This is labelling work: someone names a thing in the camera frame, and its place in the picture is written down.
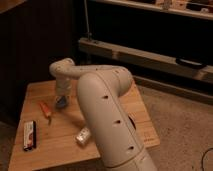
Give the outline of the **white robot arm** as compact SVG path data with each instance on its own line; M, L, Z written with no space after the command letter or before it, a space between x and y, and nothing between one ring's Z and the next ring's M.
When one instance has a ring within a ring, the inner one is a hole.
M70 58L54 62L56 94L66 96L72 79L86 125L107 171L157 171L119 98L132 86L131 72L116 65L77 66Z

